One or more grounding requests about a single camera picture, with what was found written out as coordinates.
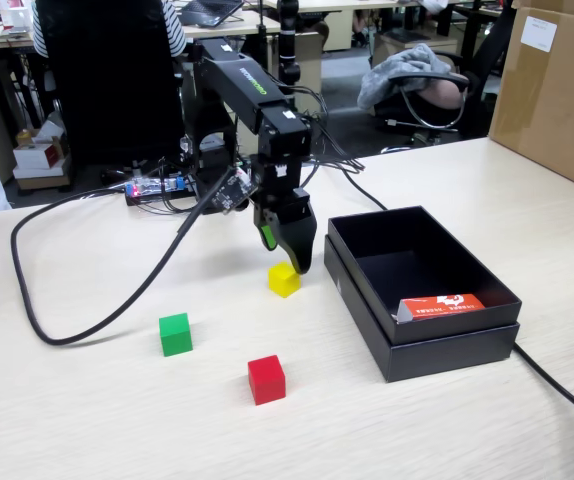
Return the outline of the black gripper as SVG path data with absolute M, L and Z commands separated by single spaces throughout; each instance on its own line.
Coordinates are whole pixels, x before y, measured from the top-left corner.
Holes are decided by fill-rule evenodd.
M 253 222 L 268 251 L 277 247 L 270 219 L 276 216 L 278 244 L 288 254 L 298 274 L 306 274 L 312 262 L 316 218 L 309 195 L 300 187 L 302 160 L 298 157 L 274 162 L 269 157 L 253 157 L 252 171 L 258 184 L 252 195 Z

